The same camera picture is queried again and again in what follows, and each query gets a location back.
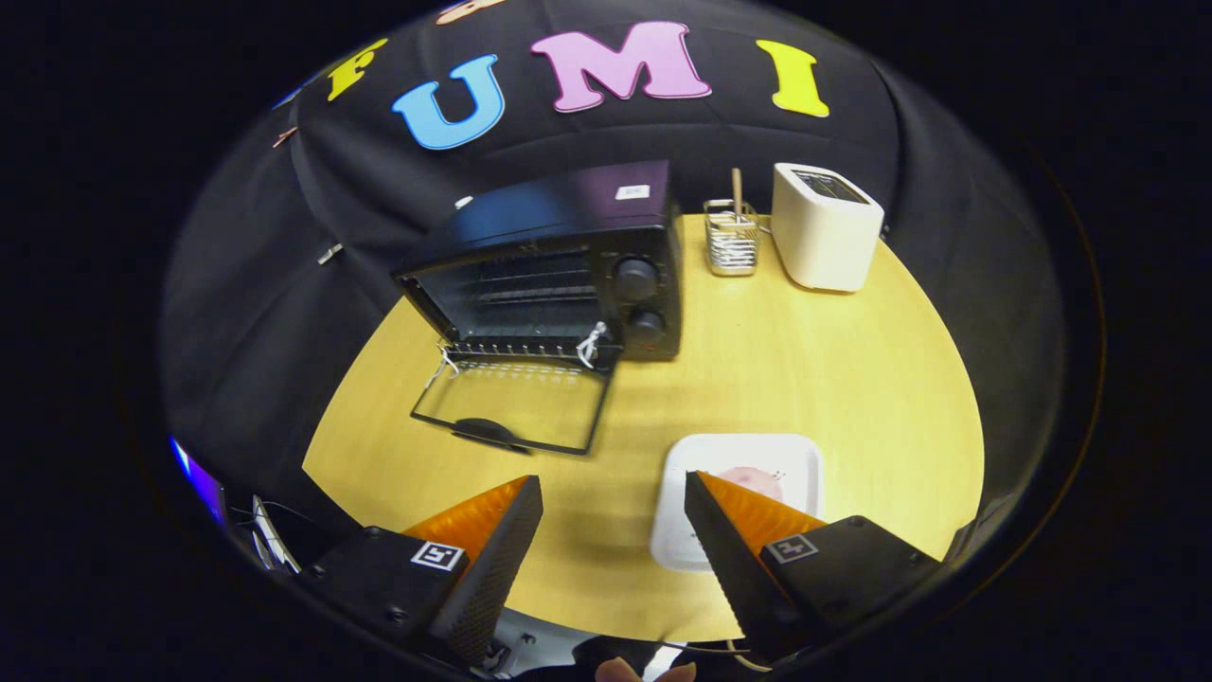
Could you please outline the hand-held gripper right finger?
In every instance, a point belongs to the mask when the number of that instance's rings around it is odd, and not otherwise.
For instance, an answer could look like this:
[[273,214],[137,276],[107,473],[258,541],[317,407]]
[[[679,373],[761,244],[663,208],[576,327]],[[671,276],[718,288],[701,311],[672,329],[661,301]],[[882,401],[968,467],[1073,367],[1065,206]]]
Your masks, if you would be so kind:
[[942,568],[864,515],[823,522],[709,472],[686,475],[684,511],[749,648],[770,663],[865,626]]

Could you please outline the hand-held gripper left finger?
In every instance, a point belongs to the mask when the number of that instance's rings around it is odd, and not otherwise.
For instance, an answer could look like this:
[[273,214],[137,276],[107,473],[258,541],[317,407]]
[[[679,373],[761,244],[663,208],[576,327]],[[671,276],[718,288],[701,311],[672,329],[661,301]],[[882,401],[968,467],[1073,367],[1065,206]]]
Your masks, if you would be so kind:
[[385,642],[476,667],[542,515],[541,477],[519,476],[407,531],[349,535],[305,566],[303,588]]

